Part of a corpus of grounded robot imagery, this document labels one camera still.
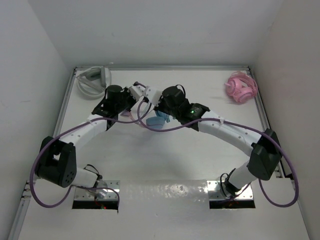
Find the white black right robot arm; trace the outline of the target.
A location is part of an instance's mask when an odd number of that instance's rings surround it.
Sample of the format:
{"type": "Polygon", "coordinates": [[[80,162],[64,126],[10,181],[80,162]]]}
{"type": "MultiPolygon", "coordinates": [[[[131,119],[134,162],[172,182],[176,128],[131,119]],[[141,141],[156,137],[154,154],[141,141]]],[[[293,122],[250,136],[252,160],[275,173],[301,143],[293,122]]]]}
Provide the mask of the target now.
{"type": "Polygon", "coordinates": [[[215,136],[245,153],[249,160],[233,169],[224,181],[224,191],[235,196],[245,185],[255,181],[268,181],[282,154],[275,147],[276,133],[266,129],[262,134],[227,124],[221,116],[200,103],[190,103],[177,86],[165,90],[148,90],[149,100],[156,109],[177,119],[182,125],[215,136]]]}

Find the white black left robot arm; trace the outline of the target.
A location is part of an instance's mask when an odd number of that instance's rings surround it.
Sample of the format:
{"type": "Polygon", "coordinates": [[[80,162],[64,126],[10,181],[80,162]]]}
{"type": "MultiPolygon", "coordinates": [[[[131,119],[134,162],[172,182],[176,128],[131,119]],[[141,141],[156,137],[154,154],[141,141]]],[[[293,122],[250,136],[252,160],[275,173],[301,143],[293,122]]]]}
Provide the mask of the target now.
{"type": "Polygon", "coordinates": [[[58,139],[48,136],[42,141],[41,156],[34,173],[62,188],[71,185],[93,188],[100,175],[78,167],[78,151],[94,137],[109,130],[119,120],[119,115],[129,111],[142,95],[143,88],[138,85],[108,86],[102,100],[79,128],[68,130],[58,139]]]}

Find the pink blue cat-ear headphones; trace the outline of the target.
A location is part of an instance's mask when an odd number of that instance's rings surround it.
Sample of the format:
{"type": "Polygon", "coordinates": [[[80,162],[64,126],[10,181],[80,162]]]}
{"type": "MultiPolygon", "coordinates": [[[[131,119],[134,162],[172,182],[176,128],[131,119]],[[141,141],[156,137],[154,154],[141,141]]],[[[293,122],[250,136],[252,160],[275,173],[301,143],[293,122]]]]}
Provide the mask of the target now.
{"type": "MultiPolygon", "coordinates": [[[[143,109],[142,113],[141,113],[141,117],[143,116],[147,116],[150,112],[151,112],[151,108],[152,108],[152,104],[151,103],[147,103],[145,108],[143,109]]],[[[166,123],[169,123],[170,120],[170,116],[164,112],[158,111],[158,110],[153,110],[155,113],[155,116],[152,117],[148,117],[145,119],[145,125],[153,128],[153,129],[162,129],[164,127],[164,125],[166,123]]],[[[131,110],[125,110],[123,111],[120,116],[125,117],[125,118],[129,118],[131,121],[135,121],[135,124],[140,126],[140,127],[144,127],[140,121],[136,120],[134,118],[134,116],[131,113],[131,110]]]]}

